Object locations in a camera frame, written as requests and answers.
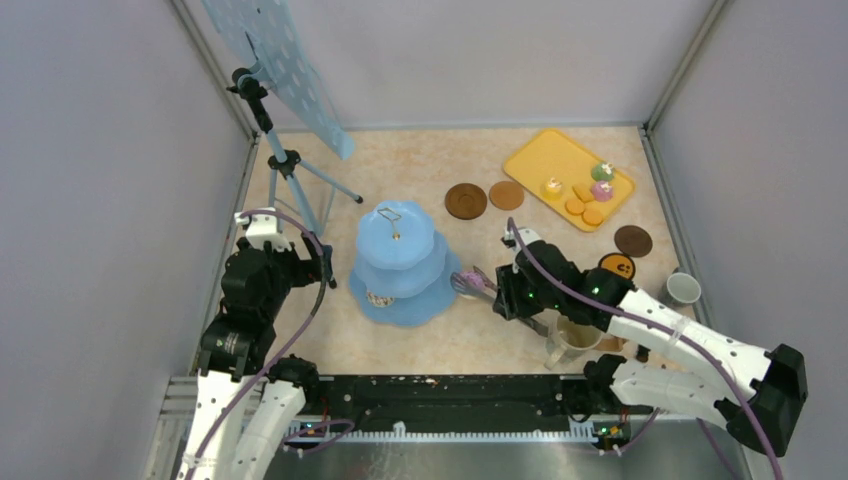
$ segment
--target yellow tray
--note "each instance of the yellow tray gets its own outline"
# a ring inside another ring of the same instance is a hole
[[[584,232],[594,232],[630,198],[636,188],[633,179],[616,169],[615,178],[610,181],[613,188],[612,199],[607,202],[591,201],[586,204],[586,208],[594,208],[604,216],[604,221],[600,225],[589,225],[580,215],[568,213],[565,210],[565,202],[577,196],[572,186],[585,183],[586,186],[591,187],[595,183],[592,179],[592,168],[602,162],[603,160],[597,155],[566,134],[555,128],[548,128],[539,132],[527,145],[512,154],[504,162],[504,171],[572,225]],[[544,185],[551,178],[556,178],[562,183],[562,194],[556,199],[548,198],[543,193]]]

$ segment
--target cupcake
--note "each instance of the cupcake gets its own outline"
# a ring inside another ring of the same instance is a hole
[[[599,202],[608,202],[612,198],[612,185],[609,182],[601,180],[590,188],[592,196]]]
[[[545,198],[549,199],[557,199],[562,196],[562,182],[557,180],[556,178],[551,177],[550,180],[547,181],[544,185],[542,185],[542,195]]]
[[[595,165],[595,168],[592,169],[592,179],[594,179],[596,182],[600,182],[602,180],[605,182],[609,182],[615,177],[615,175],[613,174],[614,171],[615,168],[613,168],[613,166],[609,163],[599,163]]]

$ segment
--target orange cookie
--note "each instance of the orange cookie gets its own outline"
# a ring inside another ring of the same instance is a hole
[[[594,208],[587,208],[585,212],[583,212],[583,221],[586,222],[587,225],[591,225],[593,227],[597,227],[604,221],[604,214],[595,210]]]
[[[589,186],[585,183],[578,183],[571,187],[571,189],[574,190],[574,194],[577,195],[577,198],[579,198],[583,203],[588,203],[595,199],[595,196],[592,195],[592,191],[589,190]]]
[[[580,215],[584,210],[586,210],[586,205],[579,198],[569,198],[565,202],[565,211],[572,215]]]
[[[633,259],[623,253],[608,253],[598,262],[598,266],[604,270],[618,274],[628,280],[636,275],[636,264]]]

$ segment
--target mug handle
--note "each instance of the mug handle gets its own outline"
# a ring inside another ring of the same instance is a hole
[[[565,347],[557,346],[554,351],[548,356],[548,359],[545,360],[545,368],[548,370],[553,370],[557,363],[562,360],[562,357],[565,355],[565,351],[567,349]]]

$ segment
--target brown plate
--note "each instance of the brown plate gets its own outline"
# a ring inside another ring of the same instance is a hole
[[[627,225],[621,227],[615,232],[615,246],[621,250],[621,253],[629,255],[633,258],[644,257],[651,253],[654,248],[654,241],[651,236],[642,227],[636,225]]]
[[[454,185],[445,195],[448,213],[460,220],[471,220],[486,211],[486,192],[473,183]]]
[[[508,180],[498,182],[489,189],[489,200],[501,210],[515,210],[524,203],[524,187]]]

